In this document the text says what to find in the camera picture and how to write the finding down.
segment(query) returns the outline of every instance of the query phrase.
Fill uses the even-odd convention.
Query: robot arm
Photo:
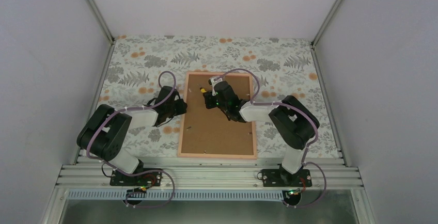
[[[209,80],[212,91],[205,91],[206,108],[218,107],[228,120],[238,122],[263,121],[272,122],[286,142],[286,154],[280,166],[280,175],[285,184],[295,181],[302,169],[307,142],[315,136],[312,125],[304,116],[285,106],[254,105],[249,100],[239,99],[232,87],[223,79],[212,77]],[[306,114],[319,127],[319,122],[309,110],[295,97],[289,95],[282,103],[293,106]]]
[[[164,86],[158,97],[150,100],[147,106],[150,106],[154,100],[156,103],[162,101],[169,95],[171,90],[172,87]],[[128,129],[142,126],[159,126],[167,118],[173,118],[174,116],[186,113],[186,109],[187,104],[181,99],[179,93],[174,91],[170,98],[153,109],[118,113],[105,126],[105,129],[98,134],[91,146],[90,152],[126,173],[141,172],[143,171],[143,163],[122,148]],[[106,104],[100,105],[80,132],[76,141],[77,145],[82,149],[87,149],[88,143],[98,127],[114,111],[114,108]]]

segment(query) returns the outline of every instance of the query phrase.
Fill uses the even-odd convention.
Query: gray vent strip
[[[149,190],[130,200],[167,200],[171,190]],[[125,189],[71,189],[71,200],[122,200]],[[281,190],[188,190],[175,191],[175,201],[280,201]]]

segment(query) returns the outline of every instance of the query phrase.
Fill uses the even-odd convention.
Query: cork board
[[[184,101],[187,113],[181,118],[178,144],[180,157],[257,158],[255,122],[228,121],[218,109],[206,109],[198,84],[211,90],[208,79],[220,72],[188,72]],[[248,73],[229,73],[225,80],[241,99],[253,95],[253,79]]]

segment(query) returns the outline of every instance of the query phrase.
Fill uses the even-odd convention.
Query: floral tablecloth
[[[156,97],[158,75],[172,71],[183,93],[187,71],[251,70],[261,83],[257,102],[291,94],[320,121],[320,139],[309,157],[338,157],[309,42],[301,39],[201,36],[120,36],[117,38],[99,104],[116,109],[141,106]],[[163,75],[162,82],[171,84]],[[176,157],[180,117],[161,127],[130,129],[124,147],[135,156]],[[258,157],[283,157],[286,144],[270,123],[257,122]]]

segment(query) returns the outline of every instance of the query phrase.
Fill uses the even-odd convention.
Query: wire
[[[258,180],[261,180],[261,181],[263,181],[263,178],[259,178],[259,174],[261,173],[261,171],[256,175],[256,178],[258,179]]]
[[[313,201],[313,202],[311,202],[311,203],[309,203],[309,204],[306,204],[306,205],[302,205],[302,206],[294,206],[293,208],[294,209],[302,209],[302,208],[304,208],[304,207],[310,207],[310,206],[312,206],[312,205],[315,205],[317,202],[319,202],[319,201],[321,201],[321,199],[325,196],[325,194],[327,193],[327,178],[325,177],[325,173],[324,173],[324,171],[321,169],[321,167],[320,166],[318,166],[316,163],[313,163],[313,162],[307,162],[307,163],[305,163],[305,164],[303,164],[303,166],[307,166],[307,165],[309,165],[309,164],[312,164],[312,165],[314,165],[314,166],[316,166],[316,167],[318,167],[318,169],[321,171],[321,173],[322,173],[322,177],[324,178],[324,189],[322,190],[322,193],[321,193],[321,195],[318,197],[318,199],[316,199],[315,201]],[[287,203],[287,202],[285,202],[284,200],[283,200],[283,204],[284,205],[286,205],[286,207],[289,207],[289,204]]]
[[[97,128],[96,132],[95,132],[95,133],[93,134],[93,136],[91,137],[90,142],[88,143],[88,146],[87,146],[87,150],[86,150],[86,151],[87,151],[87,153],[86,153],[86,154],[87,154],[87,158],[91,158],[91,159],[100,159],[99,157],[91,156],[91,155],[90,155],[90,149],[91,149],[91,146],[93,145],[93,142],[95,141],[97,135],[100,133],[100,131],[105,127],[105,125],[106,125],[106,124],[107,124],[107,123],[108,123],[108,122],[109,122],[114,116],[116,116],[117,114],[119,114],[119,113],[121,113],[121,112],[128,111],[128,110],[144,110],[144,109],[152,109],[152,108],[155,108],[155,107],[161,105],[162,103],[164,103],[168,98],[170,98],[170,96],[172,96],[172,93],[175,91],[175,88],[176,88],[177,79],[176,79],[175,75],[174,75],[172,72],[170,72],[170,71],[163,71],[163,72],[160,74],[160,76],[158,77],[158,85],[159,85],[160,87],[161,87],[160,79],[161,79],[161,76],[162,76],[164,73],[168,73],[168,74],[170,74],[170,75],[172,76],[172,78],[174,79],[174,86],[172,87],[172,90],[169,92],[169,94],[168,94],[163,100],[161,100],[159,103],[154,104],[154,105],[152,105],[152,106],[146,106],[146,107],[125,107],[125,108],[123,108],[123,109],[120,109],[120,110],[117,110],[117,111],[113,112],[113,113],[112,113],[110,116],[108,116],[107,119],[105,119],[105,121],[104,121],[104,122],[103,122],[103,123]],[[115,167],[114,165],[112,165],[111,163],[109,163],[109,162],[107,162],[107,161],[104,161],[104,163],[107,164],[107,165],[109,165],[109,166],[111,166],[113,169],[116,169],[117,171],[119,171],[119,172],[122,173],[123,175],[129,176],[129,177],[136,177],[136,176],[140,176],[140,175],[147,174],[147,173],[151,173],[151,172],[161,172],[161,173],[163,173],[163,174],[165,174],[165,175],[167,175],[167,176],[169,177],[170,181],[172,181],[172,194],[170,195],[170,198],[169,198],[167,201],[165,201],[163,204],[159,204],[159,205],[155,205],[155,206],[140,206],[140,207],[143,207],[143,208],[162,207],[162,206],[166,205],[167,203],[169,203],[169,202],[172,200],[172,198],[174,197],[174,195],[175,195],[175,182],[174,182],[173,178],[170,176],[170,174],[167,173],[167,172],[165,172],[165,171],[163,171],[163,170],[147,170],[147,171],[143,171],[143,172],[136,173],[136,174],[130,174],[130,173],[126,173],[126,172],[124,172],[124,171],[122,171],[122,170],[117,169],[117,167]],[[133,193],[128,194],[127,197],[126,197],[126,201],[125,201],[125,203],[126,203],[127,205],[131,205],[131,204],[128,204],[128,201],[127,201],[128,197],[131,196],[131,195],[133,195]]]
[[[301,183],[303,183],[303,190],[301,191],[301,193],[303,193],[304,191],[306,191],[306,181],[304,181],[303,178],[300,178]]]
[[[158,204],[158,205],[154,205],[154,206],[135,206],[135,205],[132,205],[132,204],[129,204],[129,203],[128,203],[128,198],[129,198],[130,196],[134,195],[134,194],[142,193],[142,192],[131,192],[131,193],[129,193],[129,194],[126,195],[125,200],[124,200],[124,202],[125,202],[125,204],[126,204],[127,206],[130,205],[130,206],[133,206],[133,207],[138,207],[138,208],[143,208],[143,209],[154,209],[154,208],[156,208],[156,207],[162,207],[162,206],[168,204],[168,203],[173,199],[173,197],[175,196],[175,182],[174,182],[174,179],[170,176],[169,173],[167,173],[167,172],[165,172],[165,171],[163,171],[163,170],[158,170],[158,169],[147,170],[147,171],[143,171],[143,172],[136,173],[136,174],[129,174],[129,173],[126,173],[126,172],[121,171],[121,170],[118,170],[118,171],[119,171],[120,173],[122,173],[122,174],[124,174],[124,175],[126,175],[126,176],[130,176],[130,177],[140,176],[140,175],[147,174],[147,173],[151,173],[151,172],[161,172],[162,174],[165,174],[166,176],[168,176],[169,179],[170,179],[170,181],[172,181],[172,193],[170,194],[169,199],[167,199],[167,201],[165,201],[164,203],[162,203],[162,204]]]
[[[306,156],[307,156],[307,152],[309,151],[309,146],[310,145],[312,145],[313,143],[315,143],[317,140],[318,140],[318,128],[316,127],[316,124],[312,121],[312,119],[308,116],[308,115],[306,115],[304,112],[302,112],[300,109],[298,109],[298,108],[296,108],[296,107],[293,107],[293,106],[291,106],[291,105],[289,105],[289,104],[285,104],[285,103],[281,103],[281,102],[274,102],[274,103],[255,103],[254,102],[254,98],[257,96],[257,94],[259,93],[259,91],[260,91],[260,82],[259,82],[259,80],[257,79],[257,77],[254,75],[254,73],[252,73],[250,70],[247,70],[247,69],[244,69],[244,68],[235,68],[235,69],[231,69],[230,71],[228,71],[228,72],[225,72],[224,74],[222,74],[221,76],[219,76],[219,78],[223,78],[223,77],[225,77],[225,75],[227,75],[227,74],[229,74],[229,73],[231,73],[231,72],[234,72],[234,71],[244,71],[244,72],[247,72],[247,73],[249,73],[249,74],[251,74],[253,77],[254,77],[254,79],[256,80],[256,83],[257,83],[257,91],[256,91],[256,93],[254,93],[254,95],[250,98],[250,102],[253,104],[253,105],[281,105],[281,106],[284,106],[284,107],[287,107],[287,108],[289,108],[289,109],[292,109],[292,110],[294,110],[295,112],[297,112],[298,114],[300,114],[301,116],[303,116],[309,123],[310,123],[310,125],[312,126],[312,128],[314,129],[314,132],[315,132],[315,138],[312,140],[312,141],[310,141],[310,142],[308,142],[307,144],[306,144],[306,147],[305,147],[305,150],[304,150],[304,153],[303,153],[303,157],[301,158],[301,163],[304,163],[304,161],[305,161],[305,158],[306,158]]]
[[[226,72],[226,73],[224,73],[224,74],[222,74],[219,78],[223,78],[223,77],[225,77],[225,75],[227,75],[227,74],[229,74],[229,73],[231,73],[231,72],[234,72],[234,71],[245,71],[245,72],[248,72],[249,74],[251,74],[253,77],[254,77],[254,79],[256,80],[256,83],[257,83],[257,91],[256,91],[256,93],[250,98],[250,102],[253,104],[253,105],[258,105],[258,106],[262,106],[262,105],[279,105],[279,106],[284,106],[284,107],[286,107],[286,108],[289,108],[289,109],[292,109],[292,110],[294,110],[295,112],[297,112],[298,114],[300,114],[300,115],[302,115],[309,123],[310,123],[310,125],[312,126],[312,128],[313,128],[313,130],[314,130],[314,132],[315,132],[315,137],[314,137],[314,139],[312,140],[312,141],[310,141],[310,142],[308,142],[307,144],[306,144],[306,147],[305,147],[305,150],[304,150],[304,153],[303,153],[303,157],[301,158],[301,164],[303,165],[303,166],[306,166],[306,165],[308,165],[308,164],[312,164],[312,165],[315,165],[316,167],[318,167],[318,169],[321,171],[321,173],[322,173],[322,176],[324,177],[324,190],[323,190],[323,192],[322,192],[322,194],[319,196],[319,198],[317,199],[317,200],[315,200],[314,202],[312,202],[312,203],[310,203],[310,204],[306,204],[306,205],[304,205],[304,206],[298,206],[299,208],[302,208],[302,207],[308,207],[308,206],[311,206],[311,205],[314,205],[315,203],[317,203],[317,202],[319,202],[324,196],[325,196],[325,193],[326,193],[326,189],[327,189],[327,178],[325,177],[325,174],[324,174],[324,171],[322,171],[322,169],[321,169],[321,167],[320,166],[318,166],[317,164],[315,164],[315,163],[313,163],[313,162],[305,162],[305,159],[306,159],[306,156],[307,156],[307,152],[309,151],[309,146],[310,145],[312,145],[312,144],[314,144],[317,140],[318,140],[318,128],[316,127],[316,124],[312,121],[312,119],[308,116],[308,115],[306,115],[304,112],[302,112],[300,109],[298,109],[298,108],[296,108],[296,107],[294,107],[294,106],[291,106],[291,105],[289,105],[289,104],[285,104],[285,103],[281,103],[281,102],[274,102],[274,103],[255,103],[254,102],[254,98],[256,97],[256,95],[259,93],[259,91],[260,91],[260,82],[259,82],[259,80],[257,79],[257,77],[254,75],[254,73],[252,73],[251,71],[249,71],[249,70],[247,70],[247,69],[243,69],[243,68],[236,68],[236,69],[231,69],[230,71],[228,71],[228,72]]]
[[[251,75],[254,77],[254,79],[256,80],[256,83],[257,83],[257,91],[256,91],[256,93],[254,93],[254,95],[249,99],[249,102],[253,104],[253,103],[254,103],[254,98],[257,96],[257,94],[259,94],[259,91],[260,91],[260,82],[259,82],[258,78],[257,78],[257,77],[254,75],[254,73],[252,73],[250,70],[247,70],[247,69],[244,69],[244,68],[235,68],[235,69],[231,69],[230,71],[228,71],[228,72],[222,74],[221,76],[219,76],[219,78],[223,78],[223,77],[225,77],[225,75],[227,75],[227,74],[229,74],[229,73],[231,73],[231,72],[234,72],[234,71],[245,71],[245,72],[251,74]]]
[[[90,149],[91,146],[93,145],[97,135],[100,133],[100,131],[105,127],[105,125],[117,114],[124,112],[124,111],[128,111],[128,110],[144,110],[144,109],[152,109],[155,108],[157,106],[159,106],[160,104],[164,103],[168,98],[170,98],[170,96],[172,95],[172,93],[175,91],[175,87],[177,85],[177,79],[175,77],[175,75],[170,72],[170,71],[164,71],[160,74],[160,76],[158,77],[158,85],[161,86],[160,84],[160,78],[164,73],[169,73],[173,78],[174,78],[174,86],[172,87],[172,90],[169,92],[169,94],[163,99],[161,100],[159,103],[154,104],[152,106],[146,106],[146,107],[125,107],[123,109],[117,110],[115,112],[113,112],[109,117],[107,117],[107,119],[97,128],[96,132],[93,134],[93,136],[90,139],[90,142],[88,143],[87,146],[87,158],[92,158],[92,159],[100,159],[99,157],[96,156],[91,156],[90,155]]]
[[[143,178],[144,178],[144,179],[145,179],[145,178],[152,178],[152,180],[151,180],[151,186],[150,186],[148,189],[152,188],[152,186],[153,186],[153,185],[155,184],[155,182],[157,181],[157,178],[156,178],[153,174],[145,175]]]
[[[102,163],[102,173],[103,173],[103,175],[105,176],[105,177],[107,177],[107,178],[111,178],[111,176],[108,176],[108,175],[106,175],[106,173],[105,173],[105,171],[103,170],[103,165],[105,165],[104,163]]]

